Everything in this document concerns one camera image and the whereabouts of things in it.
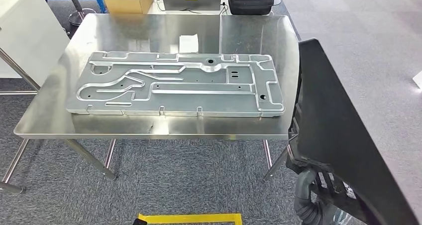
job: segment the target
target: metal pole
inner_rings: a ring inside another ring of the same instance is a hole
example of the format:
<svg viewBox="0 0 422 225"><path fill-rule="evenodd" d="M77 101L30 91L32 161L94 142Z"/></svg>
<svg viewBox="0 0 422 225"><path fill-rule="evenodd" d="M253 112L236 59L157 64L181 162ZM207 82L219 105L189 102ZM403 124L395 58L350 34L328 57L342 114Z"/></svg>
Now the metal pole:
<svg viewBox="0 0 422 225"><path fill-rule="evenodd" d="M280 156L277 158L276 162L271 166L271 168L267 171L264 176L264 181L267 182L270 180L271 177L274 176L275 172L286 163L287 155L289 154L288 150L290 149L290 145L288 144L286 148L284 148L283 152L281 152Z"/></svg>
<svg viewBox="0 0 422 225"><path fill-rule="evenodd" d="M25 151L26 146L28 145L28 142L29 142L29 139L23 139L22 143L19 146L19 149L17 150L16 155L14 156L12 160L12 163L7 169L5 176L3 177L2 182L5 182L5 183L9 182L9 179L12 176L14 169L16 168L16 165L19 163L19 160L22 157L22 154Z"/></svg>
<svg viewBox="0 0 422 225"><path fill-rule="evenodd" d="M37 91L0 91L0 96L36 95Z"/></svg>
<svg viewBox="0 0 422 225"><path fill-rule="evenodd" d="M268 169L273 166L273 162L271 161L271 153L270 153L270 146L268 145L268 141L265 139L262 141L264 144L264 151L265 151L265 157L267 158L267 167Z"/></svg>
<svg viewBox="0 0 422 225"><path fill-rule="evenodd" d="M16 71L16 73L18 73L26 82L28 82L28 84L30 84L36 90L36 92L39 91L40 86L2 48L0 48L0 58L2 58L12 69L14 69L14 71ZM22 143L20 144L20 147L12 163L9 166L6 172L6 175L3 178L3 181L0 182L0 189L2 190L4 189L12 193L18 193L18 194L22 193L25 190L24 187L11 185L11 184L8 184L8 182L20 158L22 157L22 153L24 152L26 146L28 145L28 142L29 142L28 139L24 139Z"/></svg>
<svg viewBox="0 0 422 225"><path fill-rule="evenodd" d="M82 6L79 3L79 1L78 0L71 0L71 1L72 1L73 5L75 6L76 11L79 14L79 17L81 17L81 19L84 20L85 14L84 14L84 11L83 11Z"/></svg>
<svg viewBox="0 0 422 225"><path fill-rule="evenodd" d="M105 157L104 166L108 169L111 162L111 156L113 155L114 145L116 145L116 139L112 139L110 147L108 148L107 156Z"/></svg>
<svg viewBox="0 0 422 225"><path fill-rule="evenodd" d="M99 162L95 157L93 157L81 144L79 144L74 139L66 139L65 142L74 149L82 157L86 158L96 169L98 169L102 174L106 175L108 178L114 180L116 175L107 169L101 162Z"/></svg>
<svg viewBox="0 0 422 225"><path fill-rule="evenodd" d="M14 69L26 82L28 82L36 91L39 91L40 86L11 58L0 48L0 58L2 58L12 69Z"/></svg>
<svg viewBox="0 0 422 225"><path fill-rule="evenodd" d="M11 193L15 193L15 194L20 194L23 191L25 191L24 187L19 187L12 184L7 184L5 182L0 182L0 190L2 189L9 191Z"/></svg>

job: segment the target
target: yellow frame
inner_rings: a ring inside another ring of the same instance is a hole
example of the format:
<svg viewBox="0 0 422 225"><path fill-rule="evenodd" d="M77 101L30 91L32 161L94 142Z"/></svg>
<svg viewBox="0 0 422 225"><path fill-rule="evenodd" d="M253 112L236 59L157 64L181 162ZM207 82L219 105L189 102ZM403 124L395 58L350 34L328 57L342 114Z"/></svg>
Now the yellow frame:
<svg viewBox="0 0 422 225"><path fill-rule="evenodd" d="M138 219L148 224L199 224L199 223L229 223L242 225L241 214L200 214L200 215L138 215Z"/></svg>

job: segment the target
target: aluminum plate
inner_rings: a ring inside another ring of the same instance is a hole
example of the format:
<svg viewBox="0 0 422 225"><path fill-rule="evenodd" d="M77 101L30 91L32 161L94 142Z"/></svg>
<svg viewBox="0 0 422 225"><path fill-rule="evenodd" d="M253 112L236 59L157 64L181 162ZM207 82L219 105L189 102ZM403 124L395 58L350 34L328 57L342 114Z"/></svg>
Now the aluminum plate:
<svg viewBox="0 0 422 225"><path fill-rule="evenodd" d="M269 55L94 52L66 109L77 114L273 117L284 112Z"/></svg>

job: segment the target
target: table top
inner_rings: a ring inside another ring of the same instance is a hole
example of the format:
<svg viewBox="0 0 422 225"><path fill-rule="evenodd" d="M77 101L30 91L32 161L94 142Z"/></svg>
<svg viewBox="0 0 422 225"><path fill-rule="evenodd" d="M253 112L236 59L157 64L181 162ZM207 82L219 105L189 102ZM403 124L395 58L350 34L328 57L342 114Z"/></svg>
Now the table top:
<svg viewBox="0 0 422 225"><path fill-rule="evenodd" d="M94 51L177 52L181 35L198 35L199 53L269 54L285 113L268 118L79 115L65 109ZM29 139L287 139L299 76L299 46L287 16L89 14L14 133Z"/></svg>

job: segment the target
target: white cabinet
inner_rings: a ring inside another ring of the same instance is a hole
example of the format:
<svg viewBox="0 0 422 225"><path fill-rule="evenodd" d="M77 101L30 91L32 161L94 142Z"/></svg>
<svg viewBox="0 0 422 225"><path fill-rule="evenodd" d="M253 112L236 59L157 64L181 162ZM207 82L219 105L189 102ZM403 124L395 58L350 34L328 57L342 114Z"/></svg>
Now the white cabinet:
<svg viewBox="0 0 422 225"><path fill-rule="evenodd" d="M69 38L45 0L0 0L0 47L40 86ZM0 59L0 78L19 75Z"/></svg>

